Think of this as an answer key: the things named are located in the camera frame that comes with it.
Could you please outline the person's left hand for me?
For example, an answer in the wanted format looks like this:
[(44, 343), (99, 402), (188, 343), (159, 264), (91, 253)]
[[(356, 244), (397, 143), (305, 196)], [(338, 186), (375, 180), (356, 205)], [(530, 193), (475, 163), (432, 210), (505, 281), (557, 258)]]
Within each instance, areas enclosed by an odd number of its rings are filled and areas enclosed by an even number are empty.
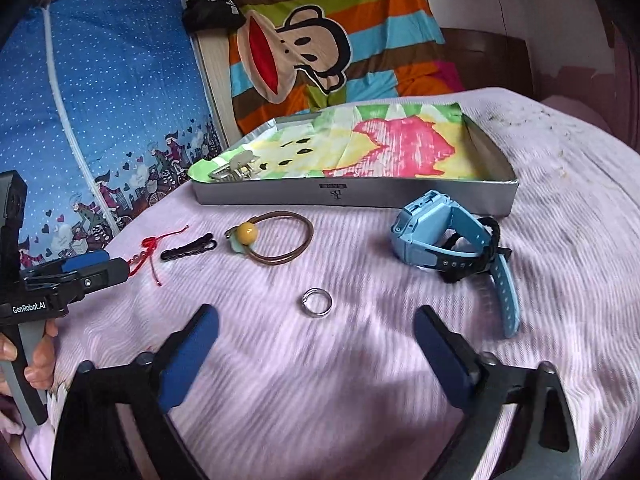
[[(55, 367), (55, 348), (54, 338), (58, 336), (58, 326), (55, 319), (47, 320), (41, 340), (36, 345), (32, 354), (32, 365), (26, 367), (25, 377), (32, 388), (37, 390), (46, 390), (53, 384), (54, 367)], [(1, 361), (14, 361), (17, 357), (17, 350), (6, 336), (1, 334)], [(12, 396), (6, 378), (1, 372), (1, 394), (2, 396)]]

